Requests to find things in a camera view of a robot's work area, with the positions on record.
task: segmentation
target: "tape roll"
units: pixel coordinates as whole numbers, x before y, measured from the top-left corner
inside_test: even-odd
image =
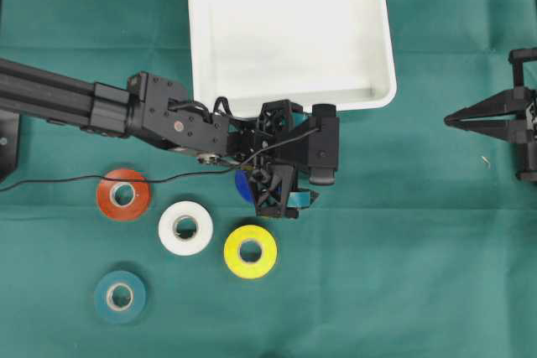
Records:
[[[118,290],[126,296],[116,298]],[[124,324],[135,320],[145,307],[146,292],[142,280],[131,272],[110,272],[97,284],[94,293],[97,314],[108,323]]]
[[[107,178],[112,179],[137,179],[145,178],[131,169],[116,169],[109,172]],[[116,201],[116,193],[123,186],[128,186],[133,192],[132,199],[125,205]],[[97,205],[102,213],[115,221],[131,221],[139,218],[151,203],[151,188],[149,184],[142,182],[112,182],[102,180],[96,191]]]
[[[182,220],[192,220],[196,230],[182,238],[178,226]],[[212,238],[212,218],[208,211],[193,201],[181,201],[166,209],[159,221],[159,238],[166,249],[175,255],[189,256],[201,252]]]
[[[254,241],[261,248],[261,256],[256,262],[246,262],[241,257],[241,247]],[[278,256],[274,237],[261,226],[241,226],[233,231],[224,245],[224,261],[229,269],[240,278],[254,279],[267,274]]]

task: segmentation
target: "white tape roll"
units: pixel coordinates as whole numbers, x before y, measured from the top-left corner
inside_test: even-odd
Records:
[[[192,220],[196,231],[183,239],[177,231],[182,220]],[[175,255],[189,256],[201,252],[212,238],[212,219],[202,205],[193,201],[181,201],[166,209],[159,221],[159,238],[166,249]]]

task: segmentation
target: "blue object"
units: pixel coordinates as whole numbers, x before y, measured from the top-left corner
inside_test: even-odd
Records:
[[[112,300],[113,290],[117,286],[125,287],[130,293],[130,300],[124,307],[117,306]],[[131,272],[110,272],[97,284],[94,294],[97,314],[111,324],[125,324],[135,320],[145,307],[145,286]]]
[[[253,204],[253,195],[248,184],[248,177],[243,170],[235,171],[235,186],[242,198]]]
[[[296,209],[304,209],[310,207],[311,194],[310,191],[304,192],[290,192],[289,199],[287,201],[288,207],[295,207]]]

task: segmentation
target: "screw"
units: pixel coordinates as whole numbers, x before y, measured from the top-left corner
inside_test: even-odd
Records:
[[[183,130],[185,130],[185,125],[183,124],[182,121],[175,121],[174,129],[176,132],[182,132]]]

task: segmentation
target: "cable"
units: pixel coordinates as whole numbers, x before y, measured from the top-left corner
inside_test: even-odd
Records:
[[[304,137],[308,137],[312,133],[315,133],[315,132],[318,132],[318,131],[319,131],[319,128],[316,127],[316,128],[313,128],[313,129],[311,129],[311,130],[309,130],[307,132],[304,132],[304,133],[300,134],[299,136],[288,138],[287,140],[283,140],[281,142],[274,143],[274,144],[272,144],[270,146],[267,146],[265,148],[261,148],[258,151],[256,151],[255,153],[253,153],[252,155],[250,155],[250,157],[246,158],[241,163],[233,165],[228,169],[221,169],[221,170],[218,170],[218,171],[186,172],[184,174],[177,174],[177,175],[170,176],[170,177],[164,178],[164,179],[114,179],[114,178],[107,178],[106,176],[95,175],[95,174],[93,174],[93,175],[75,176],[73,178],[65,178],[65,179],[24,179],[24,180],[20,180],[18,182],[15,182],[14,184],[10,184],[9,186],[6,186],[4,188],[0,188],[0,193],[8,192],[9,190],[17,188],[22,184],[64,184],[64,183],[68,183],[68,182],[76,182],[76,181],[79,181],[79,180],[88,180],[88,179],[100,179],[100,180],[107,180],[107,181],[110,181],[110,182],[129,182],[129,183],[141,182],[141,183],[144,183],[144,184],[165,184],[165,183],[171,182],[173,180],[186,178],[186,177],[190,177],[190,176],[227,174],[229,172],[234,171],[235,169],[240,169],[241,167],[245,166],[250,161],[252,161],[254,158],[256,158],[260,153],[264,153],[264,152],[266,152],[268,150],[271,150],[273,148],[282,147],[285,144],[289,144],[289,143],[292,143],[292,142],[298,142],[299,140],[303,139]]]

